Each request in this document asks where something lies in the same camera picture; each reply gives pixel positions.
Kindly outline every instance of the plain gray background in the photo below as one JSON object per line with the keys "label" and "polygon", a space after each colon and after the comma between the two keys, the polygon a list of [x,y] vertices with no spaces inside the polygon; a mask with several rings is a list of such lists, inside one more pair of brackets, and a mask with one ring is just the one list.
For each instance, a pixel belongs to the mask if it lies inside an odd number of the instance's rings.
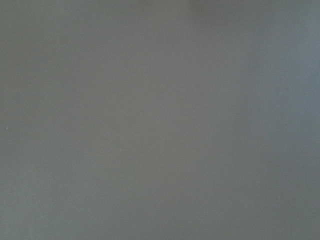
{"label": "plain gray background", "polygon": [[1,0],[0,239],[320,238],[320,2]]}

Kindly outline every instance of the gray surface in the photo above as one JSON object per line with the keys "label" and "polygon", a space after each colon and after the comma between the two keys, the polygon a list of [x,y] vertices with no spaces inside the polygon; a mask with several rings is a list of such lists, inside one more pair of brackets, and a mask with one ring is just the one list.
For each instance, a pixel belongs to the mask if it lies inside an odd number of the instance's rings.
{"label": "gray surface", "polygon": [[319,239],[319,13],[0,1],[0,239]]}

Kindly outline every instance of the gray wall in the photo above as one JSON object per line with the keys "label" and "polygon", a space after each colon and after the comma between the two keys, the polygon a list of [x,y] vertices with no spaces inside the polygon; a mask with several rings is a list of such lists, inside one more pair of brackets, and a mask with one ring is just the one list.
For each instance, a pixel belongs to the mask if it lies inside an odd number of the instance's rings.
{"label": "gray wall", "polygon": [[0,239],[319,239],[319,13],[0,1]]}

